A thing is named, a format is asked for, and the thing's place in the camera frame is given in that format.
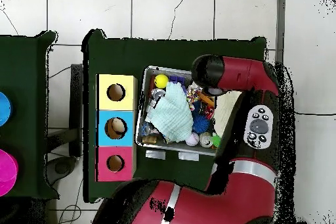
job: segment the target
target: yellow box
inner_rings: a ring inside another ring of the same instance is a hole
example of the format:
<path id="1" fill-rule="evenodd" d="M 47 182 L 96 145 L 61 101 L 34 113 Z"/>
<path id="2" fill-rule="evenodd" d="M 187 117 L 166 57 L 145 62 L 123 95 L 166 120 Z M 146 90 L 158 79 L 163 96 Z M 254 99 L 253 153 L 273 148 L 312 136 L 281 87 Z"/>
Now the yellow box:
<path id="1" fill-rule="evenodd" d="M 138 81 L 133 76 L 99 74 L 98 109 L 133 111 L 137 109 Z"/>

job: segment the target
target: orange toy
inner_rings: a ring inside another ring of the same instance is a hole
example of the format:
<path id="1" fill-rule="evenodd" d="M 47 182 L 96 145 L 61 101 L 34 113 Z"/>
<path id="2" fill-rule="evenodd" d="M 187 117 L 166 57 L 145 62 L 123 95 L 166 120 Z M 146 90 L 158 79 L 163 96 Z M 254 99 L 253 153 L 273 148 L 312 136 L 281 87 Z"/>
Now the orange toy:
<path id="1" fill-rule="evenodd" d="M 213 108 L 215 107 L 215 102 L 211 98 L 207 97 L 206 95 L 204 95 L 201 92 L 198 92 L 198 96 L 202 101 L 206 102 L 211 107 L 213 107 Z"/>

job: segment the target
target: blue circle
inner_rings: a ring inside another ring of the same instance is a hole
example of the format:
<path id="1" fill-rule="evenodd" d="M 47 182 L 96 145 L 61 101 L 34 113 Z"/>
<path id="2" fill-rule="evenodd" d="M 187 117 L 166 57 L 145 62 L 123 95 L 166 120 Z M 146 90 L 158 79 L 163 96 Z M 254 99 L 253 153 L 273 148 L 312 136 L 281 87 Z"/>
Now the blue circle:
<path id="1" fill-rule="evenodd" d="M 9 119 L 11 115 L 11 102 L 8 97 L 0 92 L 0 127 L 2 127 Z"/>

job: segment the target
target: light blue cloth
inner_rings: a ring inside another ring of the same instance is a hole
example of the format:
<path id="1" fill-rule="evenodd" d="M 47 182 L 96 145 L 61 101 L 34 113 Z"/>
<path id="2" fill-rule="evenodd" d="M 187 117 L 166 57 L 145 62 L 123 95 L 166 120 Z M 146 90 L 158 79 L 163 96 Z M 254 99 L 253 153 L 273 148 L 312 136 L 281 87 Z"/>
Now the light blue cloth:
<path id="1" fill-rule="evenodd" d="M 165 96 L 159 99 L 155 108 L 151 108 L 147 119 L 173 142 L 184 141 L 191 136 L 192 113 L 180 83 L 168 82 Z"/>

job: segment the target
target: white stripe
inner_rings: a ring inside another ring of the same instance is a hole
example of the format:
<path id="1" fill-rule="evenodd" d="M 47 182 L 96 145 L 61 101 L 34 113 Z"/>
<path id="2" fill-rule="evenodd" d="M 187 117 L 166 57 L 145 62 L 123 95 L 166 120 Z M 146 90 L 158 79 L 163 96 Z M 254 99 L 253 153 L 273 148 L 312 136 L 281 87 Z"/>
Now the white stripe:
<path id="1" fill-rule="evenodd" d="M 275 188 L 276 174 L 267 166 L 251 160 L 234 160 L 232 162 L 234 162 L 232 173 L 246 173 L 260 177 Z"/>
<path id="2" fill-rule="evenodd" d="M 217 171 L 217 164 L 213 164 L 213 169 L 211 170 L 211 175 Z"/>
<path id="3" fill-rule="evenodd" d="M 177 202 L 177 198 L 179 197 L 180 194 L 180 186 L 179 185 L 174 185 L 173 191 L 171 192 L 171 197 L 168 201 L 168 205 L 167 208 L 175 208 L 176 202 Z M 166 221 L 164 220 L 164 215 L 163 215 L 163 219 L 161 221 L 161 224 L 170 224 L 170 221 Z"/>

